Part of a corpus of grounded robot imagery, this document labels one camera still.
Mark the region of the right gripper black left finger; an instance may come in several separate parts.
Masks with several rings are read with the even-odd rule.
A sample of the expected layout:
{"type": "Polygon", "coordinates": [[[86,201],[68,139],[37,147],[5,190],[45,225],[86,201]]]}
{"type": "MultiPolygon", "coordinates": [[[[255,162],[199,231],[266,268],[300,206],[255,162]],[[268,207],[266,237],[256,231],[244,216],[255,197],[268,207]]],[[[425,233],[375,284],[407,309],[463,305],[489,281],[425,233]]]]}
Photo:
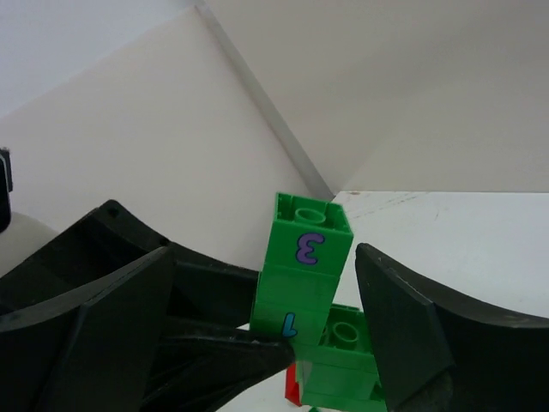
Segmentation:
{"type": "Polygon", "coordinates": [[[216,411],[294,360],[280,338],[169,317],[166,248],[17,302],[22,273],[1,281],[4,411],[216,411]]]}

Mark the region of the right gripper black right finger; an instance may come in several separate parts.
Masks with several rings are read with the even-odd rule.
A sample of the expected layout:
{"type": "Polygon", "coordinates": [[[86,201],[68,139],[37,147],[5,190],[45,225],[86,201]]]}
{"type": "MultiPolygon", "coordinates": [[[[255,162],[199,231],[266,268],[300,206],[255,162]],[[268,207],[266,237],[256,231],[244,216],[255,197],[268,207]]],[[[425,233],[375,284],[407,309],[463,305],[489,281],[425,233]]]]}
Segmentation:
{"type": "Polygon", "coordinates": [[[372,245],[355,252],[390,411],[546,411],[548,320],[435,282],[372,245]]]}

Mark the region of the green lego brick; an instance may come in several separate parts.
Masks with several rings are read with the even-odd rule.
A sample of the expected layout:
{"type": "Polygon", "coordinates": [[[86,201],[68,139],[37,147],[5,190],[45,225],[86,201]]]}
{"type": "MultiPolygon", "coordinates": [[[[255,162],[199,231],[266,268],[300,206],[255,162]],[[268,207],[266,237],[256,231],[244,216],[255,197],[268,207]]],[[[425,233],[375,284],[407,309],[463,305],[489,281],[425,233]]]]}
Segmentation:
{"type": "Polygon", "coordinates": [[[302,404],[339,411],[386,411],[365,315],[333,304],[320,341],[293,345],[302,404]]]}

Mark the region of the green lego tower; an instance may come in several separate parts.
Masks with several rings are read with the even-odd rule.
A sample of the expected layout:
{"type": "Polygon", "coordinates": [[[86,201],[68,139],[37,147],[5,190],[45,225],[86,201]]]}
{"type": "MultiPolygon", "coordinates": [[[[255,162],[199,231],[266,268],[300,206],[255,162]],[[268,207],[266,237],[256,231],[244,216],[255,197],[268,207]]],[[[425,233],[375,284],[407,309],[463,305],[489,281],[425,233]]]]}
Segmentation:
{"type": "Polygon", "coordinates": [[[318,344],[352,243],[339,204],[277,193],[250,327],[318,344]]]}

